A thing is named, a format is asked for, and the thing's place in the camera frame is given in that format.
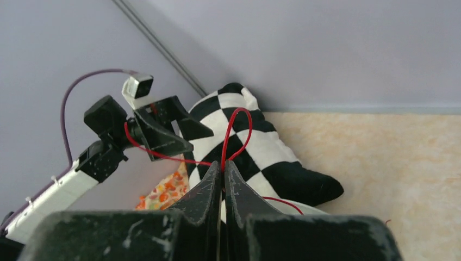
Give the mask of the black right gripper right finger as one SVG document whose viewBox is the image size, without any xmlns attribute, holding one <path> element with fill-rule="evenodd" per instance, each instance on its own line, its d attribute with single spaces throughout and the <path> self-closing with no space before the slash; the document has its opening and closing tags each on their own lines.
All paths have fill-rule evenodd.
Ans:
<svg viewBox="0 0 461 261">
<path fill-rule="evenodd" d="M 226 163 L 229 260 L 402 260 L 389 228 L 360 215 L 288 215 L 266 202 Z"/>
</svg>

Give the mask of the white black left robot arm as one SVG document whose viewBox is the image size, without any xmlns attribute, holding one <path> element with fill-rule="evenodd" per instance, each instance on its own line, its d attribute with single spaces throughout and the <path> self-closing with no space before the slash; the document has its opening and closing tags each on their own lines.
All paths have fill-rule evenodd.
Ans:
<svg viewBox="0 0 461 261">
<path fill-rule="evenodd" d="M 16 260 L 38 224 L 49 214 L 67 209 L 97 184 L 103 183 L 127 161 L 125 150 L 137 147 L 151 161 L 179 161 L 193 150 L 192 140 L 207 138 L 213 131 L 193 118 L 177 96 L 155 101 L 151 96 L 126 98 L 126 111 L 105 96 L 84 113 L 85 124 L 98 136 L 70 166 L 21 209 L 1 224 L 1 260 Z"/>
</svg>

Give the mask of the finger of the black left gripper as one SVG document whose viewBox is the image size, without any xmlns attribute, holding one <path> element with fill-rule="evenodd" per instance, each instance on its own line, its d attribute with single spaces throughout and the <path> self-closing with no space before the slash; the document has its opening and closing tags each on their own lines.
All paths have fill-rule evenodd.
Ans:
<svg viewBox="0 0 461 261">
<path fill-rule="evenodd" d="M 191 152 L 193 145 L 158 123 L 146 109 L 136 111 L 138 140 L 148 150 L 151 161 Z"/>
<path fill-rule="evenodd" d="M 207 138 L 214 135 L 214 132 L 199 120 L 193 118 L 183 107 L 177 96 L 169 98 L 170 108 L 169 113 L 173 120 L 177 121 L 179 130 L 181 131 L 183 139 L 196 140 Z"/>
</svg>

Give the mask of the grey plastic cable spool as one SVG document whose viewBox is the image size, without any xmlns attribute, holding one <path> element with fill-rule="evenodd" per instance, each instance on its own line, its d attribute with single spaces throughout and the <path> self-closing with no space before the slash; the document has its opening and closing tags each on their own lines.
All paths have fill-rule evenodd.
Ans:
<svg viewBox="0 0 461 261">
<path fill-rule="evenodd" d="M 326 212 L 303 203 L 287 199 L 257 198 L 255 200 L 238 201 L 236 213 L 246 217 L 249 214 L 274 214 L 275 211 L 286 215 L 323 215 Z"/>
</svg>

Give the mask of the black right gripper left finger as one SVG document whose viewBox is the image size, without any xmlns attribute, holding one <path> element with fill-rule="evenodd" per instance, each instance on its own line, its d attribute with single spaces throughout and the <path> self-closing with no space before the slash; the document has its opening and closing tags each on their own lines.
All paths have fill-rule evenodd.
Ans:
<svg viewBox="0 0 461 261">
<path fill-rule="evenodd" d="M 221 169 L 165 210 L 71 211 L 46 217 L 19 260 L 219 260 Z"/>
</svg>

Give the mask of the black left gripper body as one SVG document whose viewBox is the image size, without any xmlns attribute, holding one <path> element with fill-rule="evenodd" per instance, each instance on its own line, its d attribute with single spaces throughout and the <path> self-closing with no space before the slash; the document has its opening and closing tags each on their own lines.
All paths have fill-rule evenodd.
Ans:
<svg viewBox="0 0 461 261">
<path fill-rule="evenodd" d="M 172 121 L 176 116 L 177 96 L 155 100 L 152 96 L 129 99 L 133 117 L 128 120 L 128 133 L 146 149 L 154 152 L 179 152 L 180 138 Z"/>
</svg>

